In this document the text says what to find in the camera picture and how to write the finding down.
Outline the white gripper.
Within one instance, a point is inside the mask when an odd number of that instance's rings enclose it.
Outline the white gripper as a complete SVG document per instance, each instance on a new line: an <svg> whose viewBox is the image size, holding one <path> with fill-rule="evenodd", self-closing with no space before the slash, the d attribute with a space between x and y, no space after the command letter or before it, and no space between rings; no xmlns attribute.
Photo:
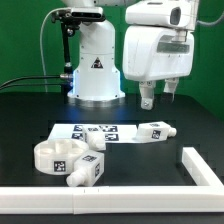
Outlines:
<svg viewBox="0 0 224 224"><path fill-rule="evenodd" d="M166 79L162 99L173 102L176 77L191 72L194 37L188 33L185 42L176 42L176 35L172 29L148 26L130 26L125 33L123 73L126 79L140 82L142 109L153 108L155 80Z"/></svg>

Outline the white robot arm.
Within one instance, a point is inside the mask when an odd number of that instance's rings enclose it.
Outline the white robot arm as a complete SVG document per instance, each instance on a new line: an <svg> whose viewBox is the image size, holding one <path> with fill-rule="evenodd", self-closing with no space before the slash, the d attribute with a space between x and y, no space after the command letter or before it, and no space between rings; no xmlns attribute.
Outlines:
<svg viewBox="0 0 224 224"><path fill-rule="evenodd" d="M200 0L62 0L65 17L80 28L80 60L73 72L73 102L94 107L124 99L120 77L139 83L141 107L153 108L156 82L165 82L162 98L174 100L181 77L190 74L193 32L198 25L215 26L221 16L209 23L197 19ZM124 37L122 69L114 64L115 29L104 17L105 6L127 7L129 25Z"/></svg>

